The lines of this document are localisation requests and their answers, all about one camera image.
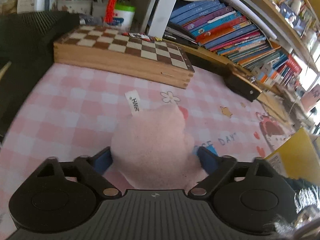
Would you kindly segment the white green lid jar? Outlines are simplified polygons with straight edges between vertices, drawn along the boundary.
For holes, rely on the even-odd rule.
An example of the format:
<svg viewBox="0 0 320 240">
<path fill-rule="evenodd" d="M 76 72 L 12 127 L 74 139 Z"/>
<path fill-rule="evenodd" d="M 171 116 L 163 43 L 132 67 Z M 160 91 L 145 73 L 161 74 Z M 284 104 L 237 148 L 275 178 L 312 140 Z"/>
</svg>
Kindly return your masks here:
<svg viewBox="0 0 320 240">
<path fill-rule="evenodd" d="M 110 26 L 124 32 L 131 28 L 136 8 L 124 3 L 117 3 L 114 9 L 113 21 Z"/>
</svg>

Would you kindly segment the pink plush pig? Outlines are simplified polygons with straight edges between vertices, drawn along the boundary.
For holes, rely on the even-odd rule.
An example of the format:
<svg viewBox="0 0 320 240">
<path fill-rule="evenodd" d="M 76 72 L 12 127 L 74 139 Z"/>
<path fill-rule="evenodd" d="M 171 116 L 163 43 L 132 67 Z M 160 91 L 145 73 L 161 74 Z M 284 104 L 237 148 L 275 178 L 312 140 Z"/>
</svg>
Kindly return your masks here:
<svg viewBox="0 0 320 240">
<path fill-rule="evenodd" d="M 142 109 L 136 90 L 125 93 L 131 114 L 118 122 L 111 139 L 117 170 L 139 190 L 188 191 L 207 177 L 194 139 L 185 130 L 188 110 L 176 103 Z"/>
</svg>

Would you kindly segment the red hanging tassel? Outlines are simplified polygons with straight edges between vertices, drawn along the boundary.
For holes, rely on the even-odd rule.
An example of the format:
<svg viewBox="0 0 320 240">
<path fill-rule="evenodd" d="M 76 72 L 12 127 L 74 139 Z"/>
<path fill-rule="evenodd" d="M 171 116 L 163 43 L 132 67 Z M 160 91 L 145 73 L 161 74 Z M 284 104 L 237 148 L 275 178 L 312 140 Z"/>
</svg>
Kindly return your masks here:
<svg viewBox="0 0 320 240">
<path fill-rule="evenodd" d="M 117 0 L 108 0 L 106 11 L 105 11 L 104 23 L 106 24 L 112 23 L 116 2 Z"/>
</svg>

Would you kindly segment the white bookshelf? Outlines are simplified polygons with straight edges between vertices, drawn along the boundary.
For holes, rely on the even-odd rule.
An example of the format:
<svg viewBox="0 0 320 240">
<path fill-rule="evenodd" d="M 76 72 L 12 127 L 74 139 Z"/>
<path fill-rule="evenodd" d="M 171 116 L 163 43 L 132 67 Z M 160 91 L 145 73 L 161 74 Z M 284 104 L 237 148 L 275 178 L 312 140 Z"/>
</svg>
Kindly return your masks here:
<svg viewBox="0 0 320 240">
<path fill-rule="evenodd" d="M 78 14 L 80 24 L 103 26 L 107 3 L 108 0 L 1 0 L 1 16 L 67 11 Z M 125 33 L 145 33 L 163 39 L 171 22 L 195 36 L 199 48 L 226 57 L 257 79 L 260 68 L 272 64 L 282 85 L 296 87 L 300 83 L 303 70 L 296 59 L 272 47 L 279 35 L 287 37 L 286 31 L 272 17 L 257 16 L 240 0 L 117 0 L 117 3 L 136 8 L 131 28 Z"/>
</svg>

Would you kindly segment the black electronic keyboard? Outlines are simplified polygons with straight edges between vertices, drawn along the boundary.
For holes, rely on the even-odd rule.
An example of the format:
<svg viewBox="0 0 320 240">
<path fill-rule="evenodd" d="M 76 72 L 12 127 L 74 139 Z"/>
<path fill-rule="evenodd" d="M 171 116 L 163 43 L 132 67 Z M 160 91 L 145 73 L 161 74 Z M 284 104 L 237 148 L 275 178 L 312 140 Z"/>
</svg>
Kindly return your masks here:
<svg viewBox="0 0 320 240">
<path fill-rule="evenodd" d="M 54 41 L 79 24 L 79 15 L 67 11 L 1 16 L 1 138 L 53 64 Z"/>
</svg>

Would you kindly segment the pink checkered tablecloth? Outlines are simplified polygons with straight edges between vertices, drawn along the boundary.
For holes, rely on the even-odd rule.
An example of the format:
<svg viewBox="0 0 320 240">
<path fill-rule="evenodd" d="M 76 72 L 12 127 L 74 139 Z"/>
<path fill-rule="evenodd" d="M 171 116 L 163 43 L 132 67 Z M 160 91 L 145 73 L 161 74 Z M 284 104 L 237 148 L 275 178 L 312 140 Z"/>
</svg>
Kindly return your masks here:
<svg viewBox="0 0 320 240">
<path fill-rule="evenodd" d="M 15 231 L 9 199 L 44 159 L 70 161 L 110 144 L 117 122 L 130 114 L 125 93 L 143 109 L 177 104 L 188 110 L 194 146 L 240 161 L 272 151 L 259 126 L 262 105 L 231 92 L 216 74 L 195 68 L 186 89 L 100 70 L 53 65 L 21 107 L 1 148 L 1 239 Z"/>
</svg>

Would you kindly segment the yellow cardboard box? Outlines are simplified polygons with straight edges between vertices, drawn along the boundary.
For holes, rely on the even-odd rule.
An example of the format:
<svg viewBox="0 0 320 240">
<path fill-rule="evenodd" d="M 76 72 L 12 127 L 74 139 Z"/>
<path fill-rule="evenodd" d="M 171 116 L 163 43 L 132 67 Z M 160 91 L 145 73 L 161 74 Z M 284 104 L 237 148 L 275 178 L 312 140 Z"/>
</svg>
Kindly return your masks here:
<svg viewBox="0 0 320 240">
<path fill-rule="evenodd" d="M 319 155 L 304 128 L 300 128 L 265 160 L 282 176 L 302 178 L 319 185 Z"/>
</svg>

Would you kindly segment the orange white box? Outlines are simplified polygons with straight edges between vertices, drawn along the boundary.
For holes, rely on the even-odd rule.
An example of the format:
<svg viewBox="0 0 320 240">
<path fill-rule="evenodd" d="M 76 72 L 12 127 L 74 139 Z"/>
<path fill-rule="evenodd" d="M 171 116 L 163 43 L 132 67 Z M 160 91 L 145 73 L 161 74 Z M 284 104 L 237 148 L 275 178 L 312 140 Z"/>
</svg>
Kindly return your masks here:
<svg viewBox="0 0 320 240">
<path fill-rule="evenodd" d="M 279 80 L 279 73 L 273 69 L 272 64 L 264 64 L 260 68 L 258 80 L 261 83 L 272 86 Z"/>
</svg>

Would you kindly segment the wooden chess board box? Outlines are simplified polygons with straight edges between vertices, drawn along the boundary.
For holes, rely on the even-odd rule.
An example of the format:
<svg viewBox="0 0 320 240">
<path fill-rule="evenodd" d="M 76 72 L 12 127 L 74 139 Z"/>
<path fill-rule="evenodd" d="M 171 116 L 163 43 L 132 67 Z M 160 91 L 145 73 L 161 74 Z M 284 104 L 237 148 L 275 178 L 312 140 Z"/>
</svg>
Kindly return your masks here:
<svg viewBox="0 0 320 240">
<path fill-rule="evenodd" d="M 54 61 L 187 88 L 194 75 L 178 46 L 103 26 L 80 25 L 54 42 Z"/>
</svg>

